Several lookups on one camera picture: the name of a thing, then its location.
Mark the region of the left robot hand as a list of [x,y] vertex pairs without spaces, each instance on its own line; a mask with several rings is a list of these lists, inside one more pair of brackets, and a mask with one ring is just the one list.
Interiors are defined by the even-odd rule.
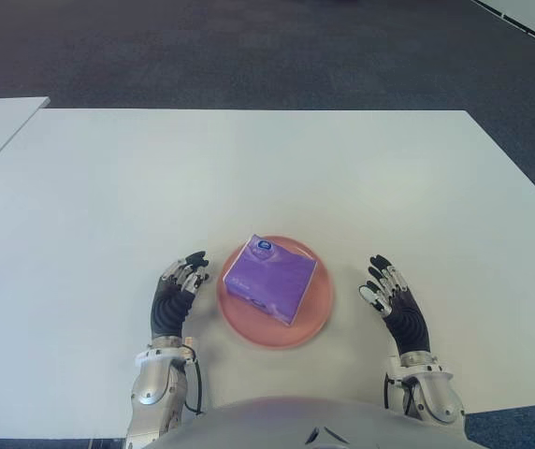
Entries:
[[159,277],[151,308],[152,338],[182,337],[183,324],[201,285],[209,278],[206,252],[173,262]]

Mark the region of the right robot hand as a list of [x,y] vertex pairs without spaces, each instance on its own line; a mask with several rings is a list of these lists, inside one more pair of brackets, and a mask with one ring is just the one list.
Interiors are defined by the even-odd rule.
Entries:
[[368,274],[358,294],[381,315],[398,354],[430,352],[426,319],[401,272],[377,254],[369,259]]

